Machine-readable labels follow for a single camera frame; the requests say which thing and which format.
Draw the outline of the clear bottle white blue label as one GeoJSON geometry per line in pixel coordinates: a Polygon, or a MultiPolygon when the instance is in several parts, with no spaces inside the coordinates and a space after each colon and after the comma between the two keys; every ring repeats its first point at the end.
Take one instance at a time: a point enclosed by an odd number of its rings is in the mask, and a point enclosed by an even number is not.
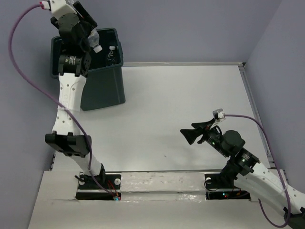
{"type": "Polygon", "coordinates": [[[99,53],[100,51],[102,51],[102,47],[99,43],[100,41],[100,36],[97,32],[96,29],[93,29],[90,33],[90,35],[88,36],[88,42],[91,48],[93,48],[95,53],[99,53]]]}

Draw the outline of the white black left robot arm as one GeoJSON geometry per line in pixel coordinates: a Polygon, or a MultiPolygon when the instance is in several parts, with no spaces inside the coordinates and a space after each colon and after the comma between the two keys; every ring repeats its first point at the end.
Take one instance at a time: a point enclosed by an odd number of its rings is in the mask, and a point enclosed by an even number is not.
{"type": "Polygon", "coordinates": [[[105,168],[92,153],[91,137],[75,118],[81,108],[82,92],[91,64],[90,51],[102,51],[97,23],[78,1],[45,0],[41,4],[44,10],[51,12],[51,23],[61,37],[57,116],[45,142],[78,164],[83,171],[83,175],[78,177],[80,181],[101,188],[106,180],[105,168]]]}

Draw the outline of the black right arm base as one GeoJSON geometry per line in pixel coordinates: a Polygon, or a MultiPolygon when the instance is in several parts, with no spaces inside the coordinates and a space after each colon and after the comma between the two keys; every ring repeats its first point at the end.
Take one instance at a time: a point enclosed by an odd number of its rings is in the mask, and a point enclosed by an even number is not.
{"type": "Polygon", "coordinates": [[[220,172],[205,173],[203,187],[206,200],[251,200],[249,192],[235,186],[233,181],[226,180],[220,172]]]}

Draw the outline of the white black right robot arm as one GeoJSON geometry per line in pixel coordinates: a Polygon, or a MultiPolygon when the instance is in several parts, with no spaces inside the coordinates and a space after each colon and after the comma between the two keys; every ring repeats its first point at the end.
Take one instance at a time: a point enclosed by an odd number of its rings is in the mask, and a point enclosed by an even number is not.
{"type": "Polygon", "coordinates": [[[224,133],[214,120],[192,123],[191,129],[181,129],[189,144],[208,143],[227,157],[225,167],[218,174],[206,175],[206,189],[238,187],[268,204],[283,216],[285,225],[293,229],[305,227],[305,195],[275,175],[245,147],[245,141],[235,130],[224,133]]]}

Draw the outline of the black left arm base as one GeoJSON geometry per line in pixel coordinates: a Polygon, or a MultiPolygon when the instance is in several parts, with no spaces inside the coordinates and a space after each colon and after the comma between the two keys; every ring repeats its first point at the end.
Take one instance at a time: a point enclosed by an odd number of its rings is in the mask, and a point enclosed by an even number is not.
{"type": "Polygon", "coordinates": [[[119,173],[106,173],[104,182],[96,176],[95,179],[98,183],[91,176],[83,173],[80,173],[79,176],[75,175],[74,178],[78,181],[77,200],[121,200],[122,175],[119,173]]]}

